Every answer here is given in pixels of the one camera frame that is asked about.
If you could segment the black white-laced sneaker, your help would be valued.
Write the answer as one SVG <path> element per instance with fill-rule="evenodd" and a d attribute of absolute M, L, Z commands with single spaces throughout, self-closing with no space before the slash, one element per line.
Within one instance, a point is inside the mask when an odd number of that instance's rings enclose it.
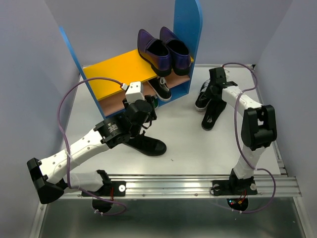
<path fill-rule="evenodd" d="M 206 95 L 206 90 L 207 90 L 207 87 L 209 85 L 209 82 L 210 82 L 210 79 L 206 80 L 201 88 L 200 88 L 200 92 L 199 92 L 199 95 L 195 101 L 195 108 L 197 111 L 201 112 L 201 111 L 204 111 L 209 102 L 210 102 L 210 98 Z"/>

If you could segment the all-black lace sneaker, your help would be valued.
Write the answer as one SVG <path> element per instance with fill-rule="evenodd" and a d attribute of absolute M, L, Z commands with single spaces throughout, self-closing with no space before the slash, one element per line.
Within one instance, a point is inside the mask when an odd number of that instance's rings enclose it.
<path fill-rule="evenodd" d="M 152 157 L 161 156 L 167 151 L 167 146 L 164 142 L 145 136 L 145 132 L 134 138 L 130 138 L 129 141 L 124 144 L 136 149 L 144 155 Z"/>

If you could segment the black sneaker orange sole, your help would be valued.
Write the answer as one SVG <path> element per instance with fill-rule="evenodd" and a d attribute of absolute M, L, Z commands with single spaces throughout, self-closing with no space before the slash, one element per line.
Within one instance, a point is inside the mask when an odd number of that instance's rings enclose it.
<path fill-rule="evenodd" d="M 167 102 L 171 99 L 172 93 L 169 87 L 167 86 L 164 77 L 153 78 L 149 80 L 148 83 L 161 101 Z"/>

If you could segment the purple loafer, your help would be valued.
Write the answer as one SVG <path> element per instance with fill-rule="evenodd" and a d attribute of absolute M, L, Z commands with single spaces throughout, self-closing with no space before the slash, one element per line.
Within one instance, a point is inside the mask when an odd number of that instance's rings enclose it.
<path fill-rule="evenodd" d="M 154 38 L 145 29 L 140 29 L 137 36 L 137 50 L 157 76 L 166 77 L 171 74 L 172 57 L 162 40 Z"/>
<path fill-rule="evenodd" d="M 176 75 L 184 76 L 189 74 L 191 57 L 187 46 L 167 27 L 162 27 L 159 39 L 169 50 L 172 57 L 172 68 Z"/>

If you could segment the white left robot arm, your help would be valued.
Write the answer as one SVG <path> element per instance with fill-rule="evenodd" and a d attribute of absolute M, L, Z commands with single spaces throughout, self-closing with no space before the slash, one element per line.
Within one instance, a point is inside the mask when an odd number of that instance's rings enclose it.
<path fill-rule="evenodd" d="M 117 185 L 113 185 L 104 170 L 87 174 L 72 173 L 72 169 L 93 156 L 128 142 L 139 135 L 145 123 L 152 123 L 157 116 L 150 95 L 145 100 L 127 103 L 125 110 L 101 121 L 85 136 L 50 157 L 32 158 L 27 167 L 40 202 L 49 204 L 58 200 L 66 192 L 74 189 L 86 190 L 86 196 L 123 196 Z"/>

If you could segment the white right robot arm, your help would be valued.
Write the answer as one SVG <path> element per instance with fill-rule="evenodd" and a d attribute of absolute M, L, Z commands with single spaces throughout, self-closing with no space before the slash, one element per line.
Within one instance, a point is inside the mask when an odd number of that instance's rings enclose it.
<path fill-rule="evenodd" d="M 210 100 L 202 128 L 211 130 L 227 105 L 234 108 L 234 116 L 242 116 L 242 127 L 235 130 L 239 146 L 240 158 L 232 169 L 229 179 L 213 180 L 211 193 L 224 195 L 256 195 L 254 171 L 260 156 L 277 138 L 275 109 L 271 105 L 262 105 L 247 96 L 233 81 L 227 81 L 223 67 L 209 70 L 210 82 L 205 91 Z"/>

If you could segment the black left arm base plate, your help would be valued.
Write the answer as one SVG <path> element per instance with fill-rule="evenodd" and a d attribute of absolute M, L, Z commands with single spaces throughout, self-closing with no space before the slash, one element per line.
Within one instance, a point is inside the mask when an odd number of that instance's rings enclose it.
<path fill-rule="evenodd" d="M 99 197 L 124 197 L 126 194 L 126 181 L 111 181 L 103 185 L 99 190 L 89 191 L 89 193 Z"/>

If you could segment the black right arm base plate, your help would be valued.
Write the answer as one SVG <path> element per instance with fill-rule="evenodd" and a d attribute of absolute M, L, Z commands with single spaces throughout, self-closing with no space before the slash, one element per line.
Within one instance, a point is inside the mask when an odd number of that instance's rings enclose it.
<path fill-rule="evenodd" d="M 229 180 L 213 180 L 210 194 L 214 196 L 257 195 L 258 191 L 252 190 L 250 185 L 232 185 Z"/>

